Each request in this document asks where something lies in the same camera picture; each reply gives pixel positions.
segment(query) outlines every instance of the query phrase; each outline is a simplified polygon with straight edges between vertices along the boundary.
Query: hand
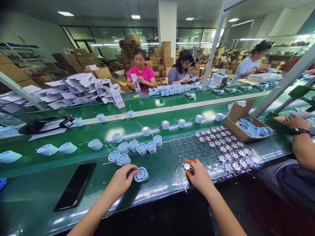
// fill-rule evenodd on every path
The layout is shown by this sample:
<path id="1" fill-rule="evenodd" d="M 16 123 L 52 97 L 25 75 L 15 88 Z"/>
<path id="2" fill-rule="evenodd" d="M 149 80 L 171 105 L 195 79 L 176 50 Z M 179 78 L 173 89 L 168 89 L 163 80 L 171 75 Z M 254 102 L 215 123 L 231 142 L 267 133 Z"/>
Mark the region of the hand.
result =
<path id="1" fill-rule="evenodd" d="M 315 69 L 306 70 L 305 73 L 315 74 Z"/>
<path id="2" fill-rule="evenodd" d="M 265 70 L 265 69 L 268 69 L 270 67 L 271 67 L 270 64 L 260 65 L 260 66 L 257 67 L 257 70 Z"/>
<path id="3" fill-rule="evenodd" d="M 210 188 L 215 188 L 208 171 L 199 160 L 194 160 L 190 166 L 194 169 L 194 175 L 189 171 L 186 171 L 186 175 L 199 192 L 204 195 Z"/>
<path id="4" fill-rule="evenodd" d="M 130 83 L 130 88 L 136 90 L 137 86 L 134 83 Z"/>
<path id="5" fill-rule="evenodd" d="M 312 125 L 307 120 L 302 119 L 298 115 L 291 113 L 291 116 L 288 116 L 285 118 L 285 121 L 283 121 L 283 124 L 288 126 L 289 128 L 303 128 L 308 131 L 311 130 Z"/>
<path id="6" fill-rule="evenodd" d="M 135 165 L 125 165 L 117 170 L 109 182 L 104 194 L 108 194 L 115 202 L 120 198 L 130 187 L 131 182 L 138 173 L 138 167 Z"/>
<path id="7" fill-rule="evenodd" d="M 183 83 L 188 83 L 190 81 L 187 75 L 185 75 L 185 77 L 182 80 L 183 80 Z"/>
<path id="8" fill-rule="evenodd" d="M 139 82 L 139 83 L 143 83 L 144 84 L 144 78 L 143 77 L 141 77 L 141 76 L 138 76 L 137 77 L 137 81 Z"/>

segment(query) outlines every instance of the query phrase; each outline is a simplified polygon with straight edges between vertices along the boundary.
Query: metal pole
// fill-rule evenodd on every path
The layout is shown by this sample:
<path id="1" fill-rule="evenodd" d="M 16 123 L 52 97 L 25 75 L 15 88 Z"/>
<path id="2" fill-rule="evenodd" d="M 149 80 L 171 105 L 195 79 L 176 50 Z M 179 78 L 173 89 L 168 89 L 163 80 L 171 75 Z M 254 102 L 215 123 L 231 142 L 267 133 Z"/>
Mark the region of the metal pole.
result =
<path id="1" fill-rule="evenodd" d="M 260 116 L 307 68 L 309 68 L 310 65 L 314 63 L 314 61 L 315 44 L 313 44 L 313 46 L 301 57 L 251 115 L 255 117 Z"/>
<path id="2" fill-rule="evenodd" d="M 225 11 L 224 11 L 224 9 L 225 9 L 226 2 L 227 2 L 227 0 L 223 0 L 221 12 L 220 12 L 220 17 L 219 17 L 219 22 L 218 22 L 218 26 L 217 26 L 217 29 L 216 29 L 216 34 L 215 34 L 213 42 L 212 42 L 212 47 L 211 47 L 211 51 L 210 51 L 210 55 L 209 55 L 209 61 L 208 61 L 207 65 L 206 65 L 206 72 L 204 73 L 204 78 L 203 78 L 203 81 L 202 81 L 202 90 L 206 90 L 207 79 L 209 78 L 209 74 L 210 74 L 210 70 L 211 70 L 214 54 L 216 52 L 217 44 L 219 42 L 219 37 L 220 37 L 221 29 L 222 29 L 222 26 L 223 26 L 224 18 L 225 18 Z"/>
<path id="3" fill-rule="evenodd" d="M 31 94 L 26 92 L 24 89 L 21 88 L 17 83 L 15 83 L 13 80 L 11 80 L 8 76 L 6 76 L 4 73 L 0 71 L 0 82 L 4 85 L 8 86 L 10 89 L 12 89 L 14 92 L 16 92 L 18 95 L 20 95 L 22 98 L 26 99 L 30 103 L 32 103 L 35 107 L 37 107 L 40 110 L 47 110 L 47 107 L 43 104 L 40 104 L 39 101 L 33 97 Z"/>

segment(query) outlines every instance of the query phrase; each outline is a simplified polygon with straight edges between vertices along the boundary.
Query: white device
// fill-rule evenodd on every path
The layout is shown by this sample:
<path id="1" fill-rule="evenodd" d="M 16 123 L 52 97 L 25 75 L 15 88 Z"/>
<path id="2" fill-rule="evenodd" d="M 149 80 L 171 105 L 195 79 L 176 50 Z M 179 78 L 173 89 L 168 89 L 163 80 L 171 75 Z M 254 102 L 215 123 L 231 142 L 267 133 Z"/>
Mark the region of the white device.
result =
<path id="1" fill-rule="evenodd" d="M 212 79 L 219 87 L 225 87 L 227 86 L 227 82 L 230 80 L 230 76 L 226 74 L 213 73 Z"/>

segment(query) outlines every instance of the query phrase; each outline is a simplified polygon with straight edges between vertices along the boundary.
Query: smartphone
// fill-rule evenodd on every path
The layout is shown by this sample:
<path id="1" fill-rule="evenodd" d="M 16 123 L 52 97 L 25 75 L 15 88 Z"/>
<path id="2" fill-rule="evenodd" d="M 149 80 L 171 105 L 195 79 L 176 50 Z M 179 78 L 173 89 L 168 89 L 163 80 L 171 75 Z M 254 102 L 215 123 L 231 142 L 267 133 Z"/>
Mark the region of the smartphone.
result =
<path id="1" fill-rule="evenodd" d="M 53 211 L 63 211 L 78 206 L 94 166 L 95 163 L 88 163 L 76 169 Z"/>

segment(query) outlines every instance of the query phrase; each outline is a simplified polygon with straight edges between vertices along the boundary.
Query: wristwatch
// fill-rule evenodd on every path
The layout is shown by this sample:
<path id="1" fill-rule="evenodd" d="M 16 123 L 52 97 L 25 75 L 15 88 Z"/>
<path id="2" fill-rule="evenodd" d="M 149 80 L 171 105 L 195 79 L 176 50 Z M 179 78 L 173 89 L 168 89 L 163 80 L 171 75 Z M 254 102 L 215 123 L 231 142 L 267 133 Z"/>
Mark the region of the wristwatch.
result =
<path id="1" fill-rule="evenodd" d="M 309 135 L 310 132 L 307 129 L 303 129 L 303 128 L 293 128 L 291 129 L 291 134 L 292 135 L 297 135 L 297 134 L 301 134 L 301 133 L 308 133 Z"/>

